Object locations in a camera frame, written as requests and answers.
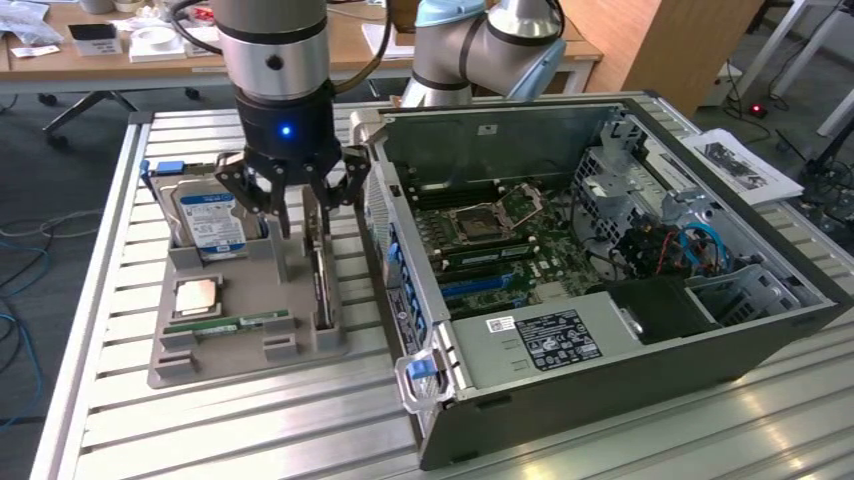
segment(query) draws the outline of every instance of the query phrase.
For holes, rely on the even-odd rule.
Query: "blue label on hard drive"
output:
[[[193,195],[181,197],[181,204],[199,205],[201,203],[233,202],[235,196],[231,193],[215,193],[211,195]]]
[[[233,256],[231,252],[245,247],[243,224],[232,214],[237,208],[235,196],[231,193],[188,195],[180,198],[180,203],[196,248],[219,258]]]

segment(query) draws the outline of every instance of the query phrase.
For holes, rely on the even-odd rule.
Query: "white sticker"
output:
[[[506,248],[502,250],[502,257],[515,257],[516,255],[522,255],[523,253],[528,253],[531,250],[530,245],[522,245],[520,247]]]
[[[516,322],[512,317],[491,318],[486,321],[486,326],[490,333],[498,333],[516,328]]]
[[[203,253],[228,255],[245,246],[243,225],[231,215],[237,205],[231,193],[181,197],[180,203],[196,248]]]
[[[478,126],[478,135],[495,135],[498,133],[498,125]]]
[[[480,263],[480,262],[487,262],[490,260],[498,260],[498,254],[483,255],[482,257],[466,258],[466,259],[463,259],[463,261],[460,263],[463,265],[468,265],[470,263]]]
[[[56,52],[59,52],[59,47],[56,45],[48,45],[47,47],[21,47],[12,49],[12,53],[17,58],[40,57],[41,55]]]
[[[241,327],[257,327],[259,325],[263,325],[264,322],[267,322],[268,320],[272,320],[276,317],[255,317],[255,318],[243,318],[240,317],[240,326]]]
[[[225,333],[231,333],[236,331],[237,331],[236,325],[223,325],[221,327],[211,327],[211,328],[204,328],[201,330],[196,330],[193,334],[196,337],[211,337],[215,335],[223,335]]]
[[[193,67],[192,73],[227,73],[225,67]]]

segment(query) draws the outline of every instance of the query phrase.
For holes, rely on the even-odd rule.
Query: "motherboard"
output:
[[[534,182],[411,195],[454,320],[584,295],[602,284],[556,194]]]

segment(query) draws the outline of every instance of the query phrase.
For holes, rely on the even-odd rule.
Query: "power supply label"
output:
[[[546,371],[602,356],[575,310],[516,321],[534,366]]]

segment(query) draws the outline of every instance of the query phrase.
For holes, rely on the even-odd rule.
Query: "second robotic arm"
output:
[[[558,0],[423,0],[415,64],[402,106],[459,105],[471,84],[530,101],[556,72],[566,41]]]

